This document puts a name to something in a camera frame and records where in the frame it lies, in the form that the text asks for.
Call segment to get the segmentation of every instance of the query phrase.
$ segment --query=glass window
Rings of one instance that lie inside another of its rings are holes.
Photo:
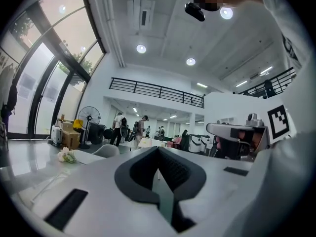
[[[39,3],[52,25],[84,6],[83,0],[40,0]]]
[[[84,68],[84,70],[91,74],[102,55],[103,53],[99,46],[99,43],[96,43],[93,48],[91,48],[91,50],[87,53],[84,59],[80,62],[80,64]]]
[[[54,30],[76,60],[96,40],[85,8],[60,22]]]
[[[27,13],[23,13],[5,33],[1,48],[14,60],[21,62],[26,52],[41,36]]]
[[[82,79],[79,76],[74,75],[67,87],[66,93],[61,103],[60,110],[58,113],[59,118],[62,114],[64,114],[65,119],[76,119],[75,115],[84,87],[85,82],[82,81]]]
[[[69,70],[58,62],[42,93],[36,122],[36,134],[50,134],[51,119],[59,92],[69,74]]]
[[[15,114],[9,119],[9,132],[27,133],[30,108],[37,85],[53,56],[42,43],[26,64],[17,84],[17,103]]]

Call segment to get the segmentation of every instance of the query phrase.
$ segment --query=white chair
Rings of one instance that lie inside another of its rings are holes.
[[[119,148],[114,146],[114,145],[110,145],[110,144],[103,145],[97,151],[95,151],[93,153],[93,155],[101,156],[101,157],[104,157],[104,158],[118,156],[119,155]]]

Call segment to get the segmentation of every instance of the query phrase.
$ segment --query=bouquet of flowers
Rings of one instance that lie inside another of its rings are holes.
[[[64,147],[61,151],[59,151],[57,157],[60,162],[64,162],[64,161],[69,162],[69,163],[76,162],[74,151],[69,150],[69,148],[67,147]]]

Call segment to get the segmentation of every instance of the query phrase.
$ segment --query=cardboard box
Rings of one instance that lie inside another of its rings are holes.
[[[80,133],[79,132],[65,132],[63,131],[62,144],[69,148],[69,150],[77,149],[80,143]]]
[[[61,129],[64,132],[71,132],[71,133],[74,132],[73,124],[70,122],[62,122]]]

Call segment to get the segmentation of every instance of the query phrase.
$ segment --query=ceiling light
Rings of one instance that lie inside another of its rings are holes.
[[[187,59],[187,65],[193,66],[195,63],[196,63],[195,59],[193,59],[193,58]]]
[[[201,86],[201,87],[203,87],[203,88],[207,88],[207,86],[206,86],[206,85],[201,84],[201,83],[199,83],[199,82],[197,83],[197,85],[198,85],[198,86]]]
[[[139,53],[146,53],[146,47],[144,45],[138,45],[136,47],[137,52]]]
[[[262,74],[264,74],[266,71],[269,71],[270,69],[273,69],[273,67],[271,66],[271,67],[267,68],[266,70],[262,71],[260,74],[262,75]]]
[[[247,81],[243,81],[241,84],[238,84],[236,87],[242,86],[245,83],[247,83]]]
[[[231,19],[233,17],[233,10],[230,8],[222,7],[220,13],[224,19]]]

